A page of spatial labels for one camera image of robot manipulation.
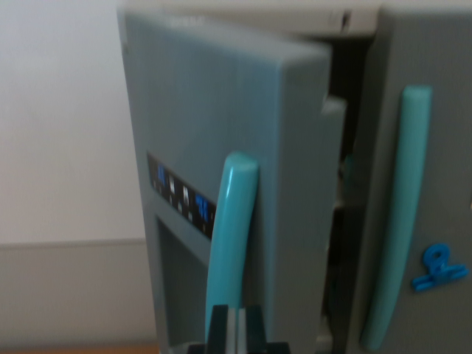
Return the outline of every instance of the display panel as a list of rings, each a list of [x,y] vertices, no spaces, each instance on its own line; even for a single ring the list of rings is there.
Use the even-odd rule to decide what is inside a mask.
[[[150,153],[147,153],[147,162],[153,189],[182,217],[211,239],[216,205],[182,181]]]

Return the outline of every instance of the blue clip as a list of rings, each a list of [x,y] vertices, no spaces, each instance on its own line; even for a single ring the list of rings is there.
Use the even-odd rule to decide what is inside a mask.
[[[428,275],[412,280],[415,291],[429,290],[459,280],[468,274],[469,270],[463,264],[448,265],[449,254],[449,247],[444,243],[437,243],[426,249],[423,264],[428,269]]]

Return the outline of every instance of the gray refrigerator door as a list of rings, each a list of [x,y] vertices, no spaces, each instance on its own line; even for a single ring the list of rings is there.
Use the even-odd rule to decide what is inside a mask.
[[[149,9],[123,19],[161,351],[204,341],[210,240],[159,195],[148,157],[215,203],[237,150],[260,164],[243,305],[261,305],[269,341],[313,354],[344,118],[327,94],[330,48]]]
[[[422,292],[412,287],[413,279],[427,274],[423,254],[436,243],[451,250],[449,265],[472,267],[471,39],[470,7],[381,11],[367,56],[353,173],[346,189],[355,206],[347,211],[346,252],[335,295],[336,353],[367,352],[359,341],[385,252],[400,96],[410,85],[432,87],[428,149],[406,270],[377,353],[471,351],[472,278]]]

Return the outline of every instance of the refrigerator handle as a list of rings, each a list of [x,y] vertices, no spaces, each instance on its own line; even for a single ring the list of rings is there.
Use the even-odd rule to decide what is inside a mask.
[[[206,281],[206,340],[213,306],[241,306],[246,245],[258,179],[256,160],[238,152],[226,157]]]
[[[420,199],[428,144],[432,88],[407,86],[401,97],[392,199],[378,278],[361,344],[378,350],[392,318]]]

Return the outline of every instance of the wooden surface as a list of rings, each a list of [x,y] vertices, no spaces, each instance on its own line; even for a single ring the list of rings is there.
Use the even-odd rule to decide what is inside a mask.
[[[1,354],[159,354],[159,347],[154,345],[136,345],[132,347],[102,347],[83,349],[24,350],[0,352]]]

